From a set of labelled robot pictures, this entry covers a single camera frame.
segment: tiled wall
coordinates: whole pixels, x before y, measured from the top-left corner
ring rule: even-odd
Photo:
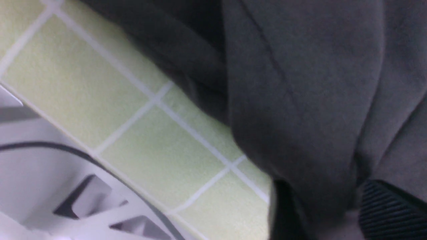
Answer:
[[[0,80],[200,239],[267,238],[269,178],[120,29],[75,0],[0,0]]]

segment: gray cloth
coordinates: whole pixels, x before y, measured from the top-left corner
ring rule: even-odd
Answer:
[[[82,1],[281,186],[272,239],[363,239],[368,178],[427,202],[426,1]]]

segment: tile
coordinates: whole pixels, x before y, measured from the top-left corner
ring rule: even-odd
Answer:
[[[199,110],[177,86],[166,94],[163,101],[228,160],[243,155],[234,143],[230,128]]]
[[[261,189],[265,194],[270,195],[271,178],[261,172],[253,163],[249,160],[244,160],[240,163],[237,168],[243,172],[251,181],[255,183],[257,187]]]
[[[89,147],[147,101],[56,17],[25,46],[3,80]]]
[[[184,203],[224,168],[211,152],[157,107],[102,156],[170,208]]]
[[[0,0],[0,59],[43,9],[38,0]]]
[[[268,205],[228,173],[179,215],[209,240],[266,240]]]
[[[77,0],[66,1],[62,9],[153,92],[157,92],[168,81],[147,57],[132,46],[118,26]]]

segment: gray fabric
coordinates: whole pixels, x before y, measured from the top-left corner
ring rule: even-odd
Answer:
[[[272,239],[362,239],[368,178],[427,200],[426,1],[82,1],[282,186]]]

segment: white grout line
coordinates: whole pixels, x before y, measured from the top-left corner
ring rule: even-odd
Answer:
[[[203,235],[201,232],[199,232],[195,227],[193,227],[191,224],[189,224],[187,221],[184,220],[179,215],[172,215],[173,218],[177,219],[181,223],[185,224],[191,231],[193,231],[195,234],[197,234],[199,237],[202,238],[202,240],[209,240],[205,235]]]
[[[166,114],[169,115],[179,126],[184,128],[193,138],[205,146],[217,159],[219,159],[224,165],[230,166],[231,162],[225,158],[215,147],[213,147],[208,141],[206,141],[196,130],[188,126],[172,109],[170,109],[163,102],[157,104]]]
[[[108,50],[99,44],[92,36],[90,36],[80,25],[60,9],[55,11],[55,15],[60,18],[67,27],[72,29],[77,35],[85,40],[95,51],[97,51],[105,60],[107,60],[117,71],[125,76],[135,87],[142,91],[149,98],[154,97],[152,93],[135,75],[123,66]]]
[[[206,141],[200,134],[188,126],[174,111],[172,111],[166,104],[159,102],[158,106],[166,112],[175,122],[177,122],[182,128],[184,128],[190,135],[192,135],[197,141],[205,146],[215,157],[217,157],[224,165],[229,167],[244,183],[246,183],[262,200],[269,202],[268,196],[259,189],[255,183],[253,183],[245,174],[235,166],[231,166],[231,163],[226,159],[215,147],[213,147],[208,141]]]
[[[137,122],[146,112],[148,112],[154,105],[156,105],[164,95],[172,88],[173,82],[169,81],[166,83],[160,91],[152,98],[148,103],[146,103],[142,108],[140,108],[129,120],[127,120],[122,126],[120,126],[115,132],[113,132],[104,142],[102,142],[94,152],[96,154],[102,153],[107,149],[111,144],[113,144],[120,136],[123,135],[135,122]]]
[[[56,16],[58,16],[64,23],[76,32],[80,37],[82,37],[86,42],[89,43],[102,57],[104,57],[110,64],[115,67],[121,74],[123,74],[134,86],[140,89],[144,94],[146,94],[150,99],[154,98],[155,95],[140,81],[136,78],[132,72],[123,66],[120,61],[118,61],[111,53],[108,52],[104,47],[102,47],[96,40],[94,40],[81,26],[79,26],[72,18],[70,18],[66,13],[60,9],[55,11]],[[156,104],[163,109],[174,121],[176,121],[182,128],[184,128],[190,135],[192,135],[198,142],[200,142],[204,147],[206,147],[214,156],[216,156],[224,165],[230,167],[231,162],[225,158],[215,147],[213,147],[208,141],[206,141],[196,130],[188,126],[174,111],[167,107],[161,101],[156,102]],[[268,197],[264,194],[249,178],[247,178],[242,172],[240,172],[236,167],[231,167],[231,170],[238,176],[242,181],[244,181],[250,188],[252,188],[257,195],[260,196],[264,201],[268,202]]]
[[[218,182],[223,176],[225,176],[231,169],[232,166],[239,165],[243,160],[246,159],[246,156],[243,155],[239,157],[233,164],[229,167],[224,168],[213,178],[211,178],[205,185],[203,185],[199,190],[196,191],[184,204],[178,206],[177,208],[171,210],[170,212],[165,213],[166,216],[176,214],[188,207],[190,207],[204,192],[206,192],[210,187],[212,187],[216,182]]]
[[[12,45],[6,54],[0,60],[0,77],[7,71],[9,66],[12,64],[15,57],[25,47],[25,45],[31,40],[34,34],[53,16],[55,8],[59,5],[48,6],[39,17],[24,31],[24,33],[18,38],[18,40]]]
[[[270,203],[270,198],[265,194],[254,182],[252,182],[243,172],[241,172],[237,167],[232,166],[231,170],[248,185],[264,202]]]

